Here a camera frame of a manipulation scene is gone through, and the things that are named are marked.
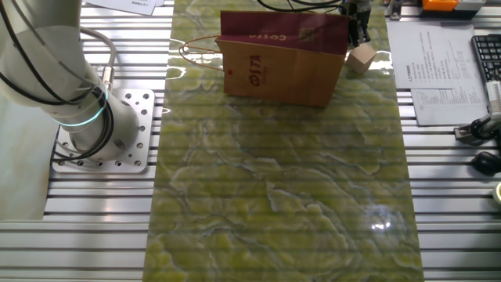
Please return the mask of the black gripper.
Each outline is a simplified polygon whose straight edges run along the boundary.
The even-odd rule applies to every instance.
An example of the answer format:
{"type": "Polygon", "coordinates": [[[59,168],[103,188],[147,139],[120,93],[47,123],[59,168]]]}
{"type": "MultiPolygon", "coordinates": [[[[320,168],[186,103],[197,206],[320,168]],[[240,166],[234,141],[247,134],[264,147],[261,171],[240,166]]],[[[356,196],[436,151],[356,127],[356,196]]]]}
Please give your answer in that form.
{"type": "Polygon", "coordinates": [[[349,44],[355,48],[359,43],[370,41],[367,31],[370,13],[372,9],[372,0],[345,0],[344,11],[349,15],[348,36],[349,44]]]}

